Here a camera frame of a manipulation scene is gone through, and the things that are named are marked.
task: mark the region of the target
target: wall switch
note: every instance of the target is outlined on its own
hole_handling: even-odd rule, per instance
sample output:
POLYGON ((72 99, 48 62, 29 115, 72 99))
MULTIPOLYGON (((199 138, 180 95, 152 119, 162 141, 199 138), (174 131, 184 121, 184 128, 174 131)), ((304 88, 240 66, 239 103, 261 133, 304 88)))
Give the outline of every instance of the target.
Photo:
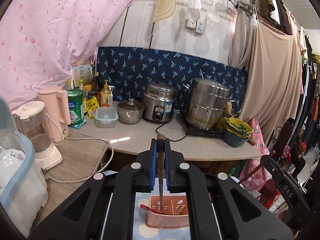
POLYGON ((196 28, 196 22, 192 23, 189 19, 187 20, 187 28, 195 29, 196 28))
POLYGON ((204 23, 201 21, 196 22, 196 33, 203 34, 204 33, 204 23))

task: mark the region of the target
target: blue tablecloth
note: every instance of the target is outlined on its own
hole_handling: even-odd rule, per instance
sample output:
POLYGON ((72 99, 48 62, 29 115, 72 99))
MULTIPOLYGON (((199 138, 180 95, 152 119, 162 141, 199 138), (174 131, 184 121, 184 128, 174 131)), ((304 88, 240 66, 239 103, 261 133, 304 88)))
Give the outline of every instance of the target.
MULTIPOLYGON (((110 175, 114 171, 106 171, 106 175, 110 175)), ((151 195, 159 195, 159 183, 156 178, 155 190, 151 193, 136 193, 136 201, 134 204, 134 218, 133 218, 133 240, 189 240, 189 227, 179 229, 155 229, 148 228, 145 223, 147 211, 140 208, 141 204, 149 206, 149 198, 151 195)), ((170 195, 167 191, 167 184, 164 179, 163 195, 170 195)))

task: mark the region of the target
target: ceiling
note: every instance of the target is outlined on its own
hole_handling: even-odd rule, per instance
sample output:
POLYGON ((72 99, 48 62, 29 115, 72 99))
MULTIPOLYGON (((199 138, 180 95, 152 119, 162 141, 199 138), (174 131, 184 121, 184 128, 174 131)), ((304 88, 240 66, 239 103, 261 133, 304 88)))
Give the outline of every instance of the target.
POLYGON ((305 29, 320 29, 320 18, 309 0, 282 0, 305 29))

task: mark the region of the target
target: utensil holder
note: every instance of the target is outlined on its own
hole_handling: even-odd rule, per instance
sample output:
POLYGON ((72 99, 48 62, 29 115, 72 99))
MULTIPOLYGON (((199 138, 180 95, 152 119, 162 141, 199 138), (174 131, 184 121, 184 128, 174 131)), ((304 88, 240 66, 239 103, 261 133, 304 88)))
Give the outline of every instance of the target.
POLYGON ((163 196, 163 210, 160 209, 160 197, 150 196, 149 207, 161 212, 147 213, 146 225, 150 228, 176 229, 189 226, 187 198, 185 195, 163 196))

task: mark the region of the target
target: pink electric kettle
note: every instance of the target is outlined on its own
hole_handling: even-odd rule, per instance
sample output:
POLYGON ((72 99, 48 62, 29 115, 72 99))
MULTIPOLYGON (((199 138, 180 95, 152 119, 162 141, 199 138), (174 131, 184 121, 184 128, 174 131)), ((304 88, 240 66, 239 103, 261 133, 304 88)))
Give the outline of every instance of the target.
POLYGON ((68 124, 71 124, 67 91, 59 86, 46 87, 38 91, 38 96, 54 121, 47 117, 52 140, 58 142, 64 139, 69 134, 68 124))

